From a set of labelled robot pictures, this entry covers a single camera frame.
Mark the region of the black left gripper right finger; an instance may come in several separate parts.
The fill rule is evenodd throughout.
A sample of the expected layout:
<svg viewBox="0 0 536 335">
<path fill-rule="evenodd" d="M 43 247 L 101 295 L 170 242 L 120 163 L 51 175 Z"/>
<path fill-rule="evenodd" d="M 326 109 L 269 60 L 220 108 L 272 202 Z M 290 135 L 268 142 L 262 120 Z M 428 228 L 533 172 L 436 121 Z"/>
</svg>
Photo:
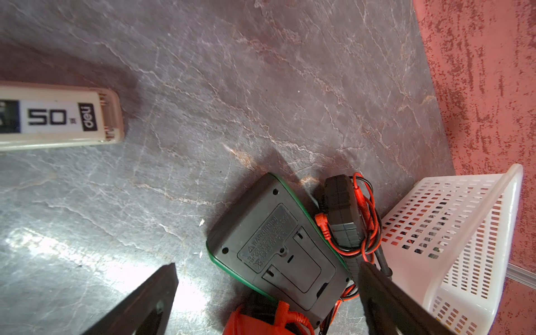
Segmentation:
<svg viewBox="0 0 536 335">
<path fill-rule="evenodd" d="M 375 265 L 363 263 L 360 300 L 370 334 L 451 334 Z"/>
</svg>

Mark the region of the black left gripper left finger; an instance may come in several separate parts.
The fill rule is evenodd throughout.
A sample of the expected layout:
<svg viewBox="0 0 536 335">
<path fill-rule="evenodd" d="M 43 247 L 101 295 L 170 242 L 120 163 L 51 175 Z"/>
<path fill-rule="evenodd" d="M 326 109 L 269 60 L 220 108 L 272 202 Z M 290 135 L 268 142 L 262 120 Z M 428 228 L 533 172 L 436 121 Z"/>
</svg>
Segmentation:
<svg viewBox="0 0 536 335">
<path fill-rule="evenodd" d="M 85 334 L 164 334 L 178 284 L 175 264 L 163 265 Z"/>
</svg>

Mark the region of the bright red multimeter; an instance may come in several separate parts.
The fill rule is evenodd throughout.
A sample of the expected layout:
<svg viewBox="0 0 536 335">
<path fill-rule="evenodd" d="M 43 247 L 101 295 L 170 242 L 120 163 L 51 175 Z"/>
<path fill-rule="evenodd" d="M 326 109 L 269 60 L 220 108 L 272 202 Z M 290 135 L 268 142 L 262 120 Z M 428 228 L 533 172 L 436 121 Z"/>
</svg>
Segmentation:
<svg viewBox="0 0 536 335">
<path fill-rule="evenodd" d="M 315 334 L 309 319 L 290 309 L 284 301 L 274 302 L 253 292 L 230 316 L 223 335 Z"/>
</svg>

